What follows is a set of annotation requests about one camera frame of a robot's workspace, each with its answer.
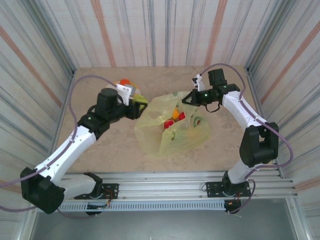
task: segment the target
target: corrugated metal wall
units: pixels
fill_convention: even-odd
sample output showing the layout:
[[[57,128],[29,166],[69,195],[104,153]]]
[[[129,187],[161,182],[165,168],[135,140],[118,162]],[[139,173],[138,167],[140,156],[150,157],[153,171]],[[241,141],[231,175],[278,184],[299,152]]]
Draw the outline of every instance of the corrugated metal wall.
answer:
[[[293,147],[293,178],[313,239],[320,239],[320,1],[287,1],[279,22],[250,66],[264,117]],[[289,151],[281,141],[281,163]]]
[[[72,74],[33,11],[27,1],[0,1],[0,183],[48,156]],[[20,184],[1,188],[0,199],[28,205]],[[0,210],[0,239],[16,239],[24,219]]]
[[[244,65],[278,0],[36,0],[77,68]]]

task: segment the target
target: plastic bag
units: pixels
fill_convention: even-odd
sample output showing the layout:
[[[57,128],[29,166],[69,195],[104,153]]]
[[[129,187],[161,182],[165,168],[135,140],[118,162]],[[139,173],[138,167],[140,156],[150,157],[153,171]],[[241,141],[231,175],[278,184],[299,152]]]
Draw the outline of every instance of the plastic bag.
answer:
[[[199,108],[182,104],[182,99],[188,92],[175,92],[155,97],[138,119],[135,127],[135,136],[147,154],[165,156],[201,145],[211,135],[211,128],[203,117]],[[178,109],[184,112],[185,119],[175,122],[165,129],[164,122],[171,119]]]

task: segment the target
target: enclosure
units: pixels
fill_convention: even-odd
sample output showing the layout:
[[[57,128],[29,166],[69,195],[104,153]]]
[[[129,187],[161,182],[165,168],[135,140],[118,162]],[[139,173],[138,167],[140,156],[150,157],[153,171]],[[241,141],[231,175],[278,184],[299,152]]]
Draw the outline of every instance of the enclosure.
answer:
[[[237,217],[219,211],[225,198],[212,200],[201,189],[220,181],[240,158],[244,133],[226,108],[201,109],[212,131],[203,144],[161,157],[141,150],[137,121],[123,118],[63,177],[93,172],[119,184],[112,209],[83,220],[38,209],[2,210],[0,238],[319,239],[319,16],[318,0],[0,1],[1,184],[43,162],[71,134],[68,97],[86,75],[129,79],[150,102],[190,92],[191,79],[207,66],[231,65],[244,78],[246,101],[278,124],[294,153],[288,166],[252,175],[255,193]],[[243,89],[233,69],[218,68]],[[210,87],[206,74],[203,82]],[[71,101],[77,119],[105,86],[93,77],[77,84]],[[280,140],[270,164],[289,157]],[[0,199],[11,209],[31,206],[19,182],[1,188]],[[67,200],[60,209],[84,216],[87,203]]]

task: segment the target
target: red object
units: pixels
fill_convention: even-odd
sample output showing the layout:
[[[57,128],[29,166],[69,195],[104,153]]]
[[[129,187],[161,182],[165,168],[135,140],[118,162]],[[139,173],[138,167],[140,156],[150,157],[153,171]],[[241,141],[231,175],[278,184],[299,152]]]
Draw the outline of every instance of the red object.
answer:
[[[179,121],[182,120],[182,119],[185,119],[186,118],[185,113],[184,112],[180,113],[178,118],[179,118]]]
[[[163,124],[164,129],[167,129],[167,128],[171,127],[174,123],[175,123],[175,121],[173,121],[172,119],[169,119],[169,120],[165,121],[164,124]]]
[[[128,79],[122,79],[122,80],[120,81],[120,84],[123,85],[123,86],[125,86],[126,84],[129,84],[129,85],[130,85],[130,81],[129,81]]]

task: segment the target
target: orange object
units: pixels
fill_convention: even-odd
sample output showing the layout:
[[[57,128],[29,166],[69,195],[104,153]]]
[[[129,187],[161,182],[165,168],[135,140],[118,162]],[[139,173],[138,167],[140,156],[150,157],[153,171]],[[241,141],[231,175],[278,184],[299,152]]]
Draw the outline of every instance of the orange object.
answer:
[[[123,85],[123,86],[125,86],[126,84],[130,84],[130,81],[129,81],[128,79],[122,79],[122,80],[120,81],[120,84]]]
[[[172,119],[177,120],[179,118],[180,113],[178,112],[178,109],[175,108],[172,114]]]
[[[186,118],[186,115],[184,112],[180,113],[179,115],[179,121],[182,120],[182,119],[185,119]]]
[[[175,121],[173,121],[172,119],[169,119],[169,120],[165,121],[164,124],[163,124],[164,129],[167,129],[167,128],[171,127],[174,123],[175,123]]]

